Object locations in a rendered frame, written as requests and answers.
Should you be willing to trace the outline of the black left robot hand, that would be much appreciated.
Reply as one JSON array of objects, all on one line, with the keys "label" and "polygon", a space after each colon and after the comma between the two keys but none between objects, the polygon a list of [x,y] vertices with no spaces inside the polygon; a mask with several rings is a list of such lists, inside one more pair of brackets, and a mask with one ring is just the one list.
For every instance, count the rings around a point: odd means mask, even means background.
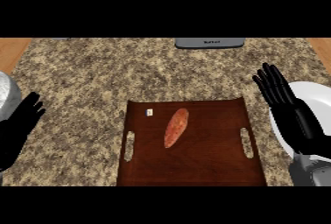
[{"label": "black left robot hand", "polygon": [[0,172],[14,165],[27,137],[46,113],[39,98],[40,94],[32,92],[11,117],[0,122]]}]

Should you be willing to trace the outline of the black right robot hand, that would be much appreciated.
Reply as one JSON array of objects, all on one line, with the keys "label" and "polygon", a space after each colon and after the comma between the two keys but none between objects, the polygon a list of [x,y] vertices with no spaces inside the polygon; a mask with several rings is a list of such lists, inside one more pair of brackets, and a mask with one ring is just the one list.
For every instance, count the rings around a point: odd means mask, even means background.
[{"label": "black right robot hand", "polygon": [[306,102],[296,97],[277,66],[264,63],[253,81],[272,110],[281,136],[295,152],[331,159],[331,136],[326,134]]}]

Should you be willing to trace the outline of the white plate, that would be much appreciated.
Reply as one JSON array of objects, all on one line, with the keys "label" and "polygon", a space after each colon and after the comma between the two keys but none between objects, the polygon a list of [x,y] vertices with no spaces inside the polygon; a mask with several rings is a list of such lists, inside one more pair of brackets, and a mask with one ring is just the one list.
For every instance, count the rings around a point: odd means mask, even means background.
[{"label": "white plate", "polygon": [[[290,82],[289,85],[295,91],[296,97],[305,101],[309,108],[312,109],[326,134],[331,136],[331,87],[311,81],[295,81]],[[281,146],[284,147],[284,151],[293,158],[295,150],[283,138],[271,109],[269,109],[269,118],[277,140]],[[331,158],[321,157],[318,155],[311,155],[309,159],[331,163]]]}]

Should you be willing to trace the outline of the dark brown wooden tray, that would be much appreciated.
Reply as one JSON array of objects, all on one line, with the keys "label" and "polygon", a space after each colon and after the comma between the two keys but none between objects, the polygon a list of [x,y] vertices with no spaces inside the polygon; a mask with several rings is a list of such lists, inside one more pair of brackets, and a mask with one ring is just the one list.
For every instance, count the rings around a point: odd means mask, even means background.
[{"label": "dark brown wooden tray", "polygon": [[[188,128],[165,147],[173,114],[190,110]],[[120,186],[265,186],[259,157],[247,157],[241,130],[252,128],[244,99],[128,104],[125,132],[135,134],[132,160],[119,163]]]}]

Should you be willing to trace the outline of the orange sweet potato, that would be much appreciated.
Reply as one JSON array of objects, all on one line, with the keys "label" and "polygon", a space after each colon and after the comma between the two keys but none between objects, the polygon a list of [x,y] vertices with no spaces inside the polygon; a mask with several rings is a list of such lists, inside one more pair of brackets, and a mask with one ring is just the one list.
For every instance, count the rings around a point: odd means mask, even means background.
[{"label": "orange sweet potato", "polygon": [[184,131],[188,127],[190,121],[190,110],[187,108],[181,108],[172,116],[166,134],[165,134],[165,147],[170,148],[176,141],[179,140]]}]

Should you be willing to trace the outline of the silver metal pot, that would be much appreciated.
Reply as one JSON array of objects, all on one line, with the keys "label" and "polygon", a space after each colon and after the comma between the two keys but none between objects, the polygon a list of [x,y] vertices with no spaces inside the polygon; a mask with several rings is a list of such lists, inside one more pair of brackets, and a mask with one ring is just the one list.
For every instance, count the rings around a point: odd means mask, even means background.
[{"label": "silver metal pot", "polygon": [[21,88],[14,78],[0,71],[0,121],[11,117],[21,101]]}]

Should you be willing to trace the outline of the grey flat appliance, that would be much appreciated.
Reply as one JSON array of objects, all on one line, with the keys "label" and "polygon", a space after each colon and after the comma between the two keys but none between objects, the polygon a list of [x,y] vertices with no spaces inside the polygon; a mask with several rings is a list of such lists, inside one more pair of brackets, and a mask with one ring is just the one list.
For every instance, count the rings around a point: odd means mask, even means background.
[{"label": "grey flat appliance", "polygon": [[176,38],[175,45],[181,49],[224,49],[244,45],[246,38]]}]

